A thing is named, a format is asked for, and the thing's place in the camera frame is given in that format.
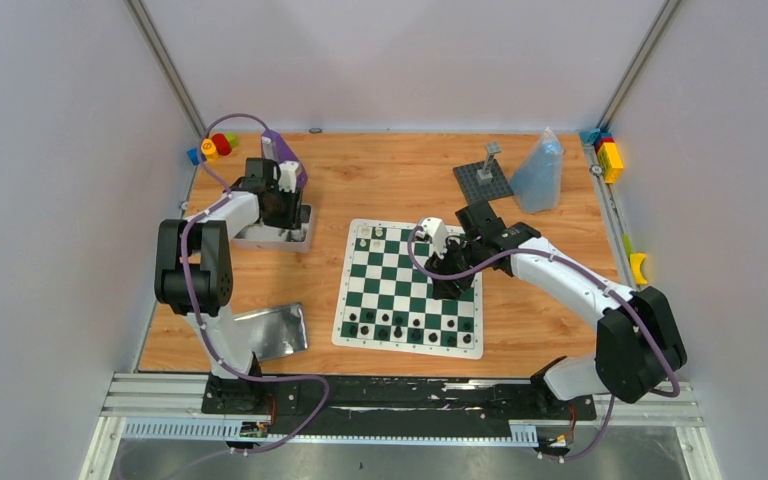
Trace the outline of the green white chess board mat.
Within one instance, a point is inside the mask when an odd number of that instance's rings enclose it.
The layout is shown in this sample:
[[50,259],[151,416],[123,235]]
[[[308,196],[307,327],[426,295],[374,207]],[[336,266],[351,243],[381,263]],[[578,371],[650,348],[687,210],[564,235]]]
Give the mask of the green white chess board mat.
[[409,257],[413,225],[350,223],[332,343],[478,360],[484,354],[483,279],[457,300],[432,297],[432,280]]

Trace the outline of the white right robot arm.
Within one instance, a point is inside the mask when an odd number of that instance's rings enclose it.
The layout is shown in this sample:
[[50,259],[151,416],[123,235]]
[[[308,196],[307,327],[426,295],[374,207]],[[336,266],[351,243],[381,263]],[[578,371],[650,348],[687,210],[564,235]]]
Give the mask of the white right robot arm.
[[562,253],[534,227],[505,224],[491,205],[478,201],[457,211],[462,233],[426,217],[412,237],[429,243],[431,255],[415,268],[432,281],[436,299],[460,299],[478,273],[493,269],[532,284],[559,301],[596,334],[593,353],[561,357],[531,378],[531,403],[556,417],[571,400],[611,394],[635,403],[647,394],[676,397],[678,370],[687,353],[665,294],[611,281]]

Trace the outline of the silver tin lid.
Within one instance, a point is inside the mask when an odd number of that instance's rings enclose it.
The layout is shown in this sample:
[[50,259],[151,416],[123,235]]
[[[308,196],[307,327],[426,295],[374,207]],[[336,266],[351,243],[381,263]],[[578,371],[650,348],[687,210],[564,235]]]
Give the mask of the silver tin lid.
[[309,349],[304,309],[299,302],[245,312],[235,316],[234,322],[259,361]]

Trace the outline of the silver tin box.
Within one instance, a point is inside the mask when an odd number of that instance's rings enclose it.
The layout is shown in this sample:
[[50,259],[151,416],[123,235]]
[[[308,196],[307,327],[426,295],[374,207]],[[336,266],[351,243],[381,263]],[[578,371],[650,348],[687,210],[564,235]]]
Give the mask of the silver tin box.
[[298,229],[254,224],[241,230],[231,243],[247,250],[307,253],[312,246],[315,219],[313,206],[305,203],[301,207],[301,225]]

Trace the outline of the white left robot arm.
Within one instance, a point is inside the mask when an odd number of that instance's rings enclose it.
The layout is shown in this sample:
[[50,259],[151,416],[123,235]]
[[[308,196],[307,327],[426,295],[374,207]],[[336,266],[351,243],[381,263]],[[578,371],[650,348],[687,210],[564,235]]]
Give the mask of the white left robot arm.
[[201,212],[159,224],[154,292],[198,334],[214,378],[231,381],[228,400],[243,413],[266,400],[256,354],[236,345],[230,300],[234,287],[231,240],[250,226],[301,227],[302,164],[248,158],[244,174]]

